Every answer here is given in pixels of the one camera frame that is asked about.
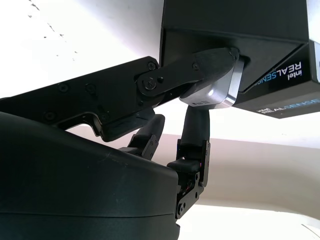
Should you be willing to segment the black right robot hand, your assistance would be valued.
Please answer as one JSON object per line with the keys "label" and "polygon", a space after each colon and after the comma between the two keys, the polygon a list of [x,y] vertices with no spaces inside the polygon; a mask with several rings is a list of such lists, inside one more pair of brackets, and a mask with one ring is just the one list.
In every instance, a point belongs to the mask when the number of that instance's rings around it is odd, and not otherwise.
{"label": "black right robot hand", "polygon": [[217,91],[233,47],[148,56],[0,101],[3,240],[176,240],[208,183]]}

